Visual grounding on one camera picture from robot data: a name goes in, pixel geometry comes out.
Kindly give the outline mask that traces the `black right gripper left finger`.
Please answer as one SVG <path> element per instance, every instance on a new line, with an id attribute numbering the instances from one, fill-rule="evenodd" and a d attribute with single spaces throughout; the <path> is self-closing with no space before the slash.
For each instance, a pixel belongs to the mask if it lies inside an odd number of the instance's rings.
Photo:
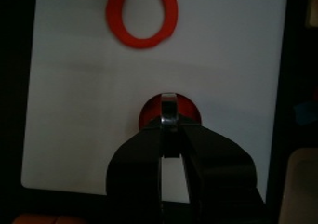
<path id="1" fill-rule="evenodd" d="M 105 191 L 115 224 L 162 224 L 160 134 L 155 118 L 108 163 Z"/>

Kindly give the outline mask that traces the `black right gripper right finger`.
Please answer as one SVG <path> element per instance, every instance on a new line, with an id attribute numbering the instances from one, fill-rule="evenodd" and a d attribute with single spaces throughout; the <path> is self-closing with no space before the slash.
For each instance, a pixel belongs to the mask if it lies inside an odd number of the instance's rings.
<path id="1" fill-rule="evenodd" d="M 195 224 L 266 224 L 250 154 L 190 118 L 180 118 L 179 131 Z"/>

